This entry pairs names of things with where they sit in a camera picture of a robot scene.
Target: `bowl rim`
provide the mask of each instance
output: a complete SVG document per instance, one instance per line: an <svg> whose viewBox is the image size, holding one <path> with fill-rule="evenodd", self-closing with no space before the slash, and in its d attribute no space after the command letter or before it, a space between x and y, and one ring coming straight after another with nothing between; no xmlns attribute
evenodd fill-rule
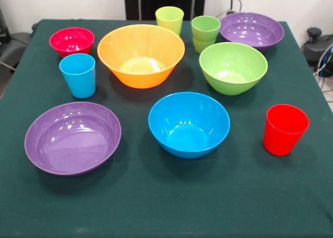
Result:
<svg viewBox="0 0 333 238"><path fill-rule="evenodd" d="M86 70L86 71L83 71L83 72L81 72L81 73L76 73L76 74L71 74L71 73L68 73L68 72L63 71L63 69L61 68L61 64L62 64L62 62L63 62L63 61L66 61L65 59L68 59L68 58L73 57L74 55L80 55L80 56L84 56L84 57L89 58L90 60L93 61L93 65L92 65L92 67L91 67L90 69ZM70 75L70 76L79 76L79 75L83 75L83 74L85 74L85 73L90 72L95 66L96 66L96 60L94 59L93 56L91 56L91 55L89 55L89 54L85 54L85 53L74 53L74 54L71 54L71 55L68 55L68 56L64 57L64 58L60 61L60 63L59 63L59 70L60 70L62 73L67 74L67 75Z"/></svg>
<svg viewBox="0 0 333 238"><path fill-rule="evenodd" d="M116 68L111 67L110 65L106 64L106 62L105 62L105 61L101 58L101 56L100 56L100 44L101 44L101 42L103 41L103 39L105 39L108 35L110 35L110 34L116 32L116 31L119 31L119 30L121 30L121 29L123 29L123 28L134 28L134 27L140 27L140 26L148 26L148 27L153 27L153 28L154 28L154 27L158 27L158 28L162 29L163 31L166 31L166 32L168 32L168 33L171 33L171 34L177 36L177 37L180 39L181 43L182 43L182 49L183 49L180 58L179 58L176 62L174 62L174 64L172 64L172 65L170 65L170 66L168 66L168 67L165 67L163 70L160 70L160 71L155 72L155 73L149 73L149 74L133 74L133 73L130 73L130 72L123 72L123 71L120 71L119 69L116 69ZM185 54L185 44L184 44L184 41L182 40L182 38L181 38L180 36L178 36L176 33L174 33L173 31L171 31L171 30L169 30L169 29L167 29L167 28L164 28L164 27L161 27L161 26L156 26L156 25L154 25L154 24L145 24L145 23L142 23L142 24L130 24L129 26L123 26L123 27L119 27L119 28L117 28L117 29L114 29L113 31L110 31L109 33L107 33L107 34L106 34L106 35L105 35L105 36L99 41L98 46L97 46L97 55L98 55L99 59L101 60L101 62L102 62L106 67L108 67L111 71L116 71L116 72L119 72L119 73L121 73L121 74L128 74L128 75L133 75L133 76L147 76L147 75L152 75L152 74L158 74L158 73L165 72L165 71L171 69L172 67L175 67L175 66L176 66L176 65L182 60L182 58L184 57L184 54Z"/></svg>
<svg viewBox="0 0 333 238"><path fill-rule="evenodd" d="M59 49L59 48L55 47L55 46L51 43L52 38L53 38L56 34L59 34L61 31L64 31L64 30L75 30L75 29L84 30L84 31L88 32L90 35L92 35L92 36L93 36L93 39L92 39L91 43L87 44L87 45L86 45L85 47L83 47L83 48L80 48L80 49L78 49L78 50L74 50L74 51L66 51L66 50L63 50L63 49ZM71 53L71 52L81 51L81 50L83 50L83 49L85 49L85 48L87 48L87 47L93 45L93 44L94 44L94 41L95 41L95 35L93 34L92 31L90 31L90 30L88 30L88 29L86 29L86 28L83 28L83 27L68 27L68 28L63 28L63 29L61 29L61 30L56 31L55 33L53 33L52 36L49 38L48 43L49 43L50 46L51 46L53 49L55 49L56 51L59 51L59 52L66 52L66 53Z"/></svg>
<svg viewBox="0 0 333 238"><path fill-rule="evenodd" d="M112 115L115 116L116 118L116 122L117 122L117 125L119 126L119 138L118 140L116 141L116 145L114 146L114 149L110 152L109 155L107 155L102 161L100 161L98 164L94 165L93 167L89 168L89 169L85 169L85 170L82 170L80 172L75 172L75 173L63 173L63 172L54 172L54 171L50 171L48 169L45 169L41 166L39 166L38 164L36 164L30 157L30 155L28 154L28 151L27 151L27 137L28 137L28 134L31 130L31 128L33 128L34 124L42 117L44 116L45 114L47 114L48 112L52 111L52 110L55 110L56 108L59 108L59 107L63 107L65 105L73 105L73 104L90 104L90 105L97 105L98 107L102 107L102 108L105 108L106 110L108 110ZM39 168L40 170L43 170L47 173L50 173L50 174L54 174L54 175L57 175L57 176L79 176L83 173L86 173L86 172L90 172L96 168L98 168L100 165L102 165L107 159L109 159L113 154L114 152L116 151L116 149L118 148L119 146L119 143L120 143L120 140L121 140L121 124L120 124L120 121L117 117L117 115L115 113L112 112L112 110L110 110L109 108L101 105L101 104L96 104L96 103L92 103L92 102L86 102L86 101L82 101L82 102L70 102L70 103L66 103L66 104L61 104L61 105L58 105L56 107L53 107L47 111L45 111L44 113L42 113L40 116L38 116L33 122L32 124L29 126L26 134L25 134L25 138L24 138L24 150L25 150L25 154L27 155L28 159L30 160L30 162L32 164L34 164L37 168Z"/></svg>
<svg viewBox="0 0 333 238"><path fill-rule="evenodd" d="M249 15L249 14L255 14L257 16L261 16L261 17L265 17L265 18L268 18L268 19L271 19L272 21L274 21L277 26L282 29L282 36L276 40L275 42L273 43L269 43L269 44L265 44L265 45L249 45L251 47L255 47L255 48L267 48L267 47L271 47L271 46L274 46L276 45L277 43L279 43L284 37L285 37L285 29L283 28L283 26L278 22L276 21L275 19L271 18L271 17L268 17L266 15L263 15L263 14L260 14L260 13L255 13L255 12L236 12L236 13L232 13L232 14L229 14L227 16L225 16L224 18L221 19L221 25L223 25L224 21L227 20L228 18L231 18L231 17L235 17L234 15L238 15L238 14L245 14L245 15ZM222 33L222 27L220 28L220 34L222 35L222 37L224 37L226 40L232 42L229 38L227 38L223 33Z"/></svg>
<svg viewBox="0 0 333 238"><path fill-rule="evenodd" d="M161 18L161 17L158 17L158 16L157 16L157 11L162 10L162 9L167 9L167 8L176 8L176 9L178 9L178 10L182 13L182 15L181 15L179 18L176 18L176 19L164 19L164 18ZM180 9L179 7L176 7L176 6L162 6L162 7L158 8L158 9L155 11L155 17L156 17L156 18L160 18L160 19L162 19L163 21L167 21L167 22L178 21L178 20L180 20L180 19L182 19L182 18L184 17L184 11L183 11L182 9Z"/></svg>
<svg viewBox="0 0 333 238"><path fill-rule="evenodd" d="M224 81L224 80L222 80L222 79L218 79L218 78L216 78L216 77L210 75L210 74L209 74L208 72L206 72L205 69L203 68L203 65L202 65L202 63L201 63L201 58L202 58L202 54L203 54L206 50L208 50L209 48L213 48L213 47L216 46L216 45L240 45L240 46L243 46L243 47L246 47L246 48L250 48L250 49L252 49L252 50L255 51L256 53L260 54L260 56L263 58L263 60L265 60L265 64L266 64L266 65L265 65L265 71L264 71L259 77L257 77L256 79L253 79L253 80L250 80L250 81L246 81L246 82L237 82L237 83L235 83L235 82ZM200 63L201 70L202 70L205 74L209 75L210 77L212 77L212 78L214 78L214 79L216 79L216 80L218 80L218 81L220 81L220 82L224 82L224 83L228 83L228 84L248 84L248 83L252 83L252 82L258 81L258 80L262 79L262 78L266 75L267 70L268 70L268 62L267 62L267 59L265 58L265 56L264 56L260 51L258 51L258 50L255 49L254 47L251 47L250 45L241 44L241 43L236 43L236 42L222 42L222 43L216 43L216 44L212 44L211 46L208 46L206 49L204 49L204 50L201 52L200 57L199 57L199 63Z"/></svg>
<svg viewBox="0 0 333 238"><path fill-rule="evenodd" d="M153 130L152 130L151 126L150 126L150 116L151 116L151 112L152 112L152 110L153 110L153 109L154 109L154 108L155 108L155 107L156 107L161 101L163 101L163 100L166 99L167 97L172 97L172 96L180 95L180 94L192 94L192 95L199 95L199 96L202 96L202 97L206 97L206 98L208 98L209 100L212 100L212 101L214 101L215 103L217 103L217 104L221 107L222 111L224 111L224 113L225 113L226 116L227 116L227 123L228 123L228 126L227 126L227 130L226 130L225 134L224 134L224 135L223 135L223 136L222 136L222 137L221 137L216 143L214 143L213 145L210 145L210 146L207 147L207 148L200 149L200 150L197 150L197 151L185 151L185 150L182 150L182 149L176 149L176 148L170 147L170 146L167 145L165 142L161 141L159 138L156 137L155 133L153 132ZM169 95L167 95L167 96L164 96L163 98L159 99L156 103L154 103L154 105L153 105L152 108L150 109L150 112L149 112L149 115L148 115L148 126L149 126L149 130L150 130L150 132L151 132L152 135L155 137L155 139L156 139L159 143L163 144L164 146L166 146L166 147L168 147L168 148L171 148L171 149L173 149L173 150L175 150L175 151L179 151L179 152L199 153L199 152L204 152L204 151L208 151L208 150L210 150L210 149L212 149L212 148L215 148L215 147L217 147L218 145L220 145L220 144L223 142L223 140L228 136L229 131L230 131L230 116L229 116L227 110L223 107L223 105L222 105L220 102L218 102L217 100L215 100L214 98L212 98L211 96L208 96L208 95L205 95L205 94L202 94L202 93L198 93L198 92L191 92L191 91L186 91L186 92L176 92L176 93L173 93L173 94L169 94Z"/></svg>
<svg viewBox="0 0 333 238"><path fill-rule="evenodd" d="M200 28L198 28L198 27L196 27L196 26L193 25L194 20L195 20L195 19L198 19L198 18L211 18L211 19L215 19L216 21L219 22L219 26L216 27L216 28L214 28L214 29L212 29L212 30L203 30L203 29L200 29ZM208 16L208 15L202 15L202 16L198 16L198 17L195 17L194 19L192 19L192 21L191 21L191 26L192 26L194 29L198 30L198 31L213 32L213 31L219 30L219 29L221 28L221 21L219 21L219 19L216 18L216 17L212 17L212 16Z"/></svg>

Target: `dark green cloth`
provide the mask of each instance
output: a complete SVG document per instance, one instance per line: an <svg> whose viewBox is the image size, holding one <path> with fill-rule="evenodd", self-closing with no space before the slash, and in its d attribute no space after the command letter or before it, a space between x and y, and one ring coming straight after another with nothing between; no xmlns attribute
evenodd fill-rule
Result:
<svg viewBox="0 0 333 238"><path fill-rule="evenodd" d="M120 83L96 48L108 32L134 23L40 22L0 101L0 237L333 237L333 114L287 24L284 39L265 54L266 76L241 95L224 96L201 73L188 21L185 56L163 84L136 90ZM94 32L97 91L87 101L111 109L122 126L114 155L73 178L38 170L23 143L40 114L77 101L48 44L65 27ZM230 115L228 137L201 159L173 157L148 129L153 104L179 91L207 94ZM266 111L279 103L310 119L287 157L270 155L262 142Z"/></svg>

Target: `green bowl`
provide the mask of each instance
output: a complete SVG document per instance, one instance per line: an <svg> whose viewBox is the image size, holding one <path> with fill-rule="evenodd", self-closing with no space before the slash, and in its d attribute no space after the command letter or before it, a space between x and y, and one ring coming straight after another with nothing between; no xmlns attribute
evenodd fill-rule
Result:
<svg viewBox="0 0 333 238"><path fill-rule="evenodd" d="M213 44L200 54L207 82L225 95L238 95L252 88L266 74L267 60L258 50L239 43Z"/></svg>

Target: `lime green cup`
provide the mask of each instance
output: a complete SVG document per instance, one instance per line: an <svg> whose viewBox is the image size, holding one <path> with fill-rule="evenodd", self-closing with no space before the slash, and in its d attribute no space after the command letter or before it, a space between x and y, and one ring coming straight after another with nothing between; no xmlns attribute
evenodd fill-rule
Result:
<svg viewBox="0 0 333 238"><path fill-rule="evenodd" d="M211 16L199 16L192 20L194 49L201 53L216 41L221 23Z"/></svg>
<svg viewBox="0 0 333 238"><path fill-rule="evenodd" d="M207 82L225 95L249 90L268 69L264 55L239 43L213 44L200 54L199 63Z"/></svg>
<svg viewBox="0 0 333 238"><path fill-rule="evenodd" d="M184 12L178 7L164 6L155 12L158 26L167 28L178 36L181 34Z"/></svg>

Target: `cup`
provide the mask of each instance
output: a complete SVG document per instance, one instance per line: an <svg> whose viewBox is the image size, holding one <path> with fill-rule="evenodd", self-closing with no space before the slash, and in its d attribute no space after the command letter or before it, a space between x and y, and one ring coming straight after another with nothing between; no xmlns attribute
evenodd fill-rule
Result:
<svg viewBox="0 0 333 238"><path fill-rule="evenodd" d="M65 57L59 64L72 95L87 98L96 91L95 59L83 53Z"/></svg>
<svg viewBox="0 0 333 238"><path fill-rule="evenodd" d="M267 111L264 147L275 156L288 155L309 128L307 115L288 105L274 105Z"/></svg>
<svg viewBox="0 0 333 238"><path fill-rule="evenodd" d="M194 49L201 53L216 41L221 22L211 16L199 16L192 20Z"/></svg>
<svg viewBox="0 0 333 238"><path fill-rule="evenodd" d="M174 6L164 6L155 12L157 25L181 34L184 12Z"/></svg>

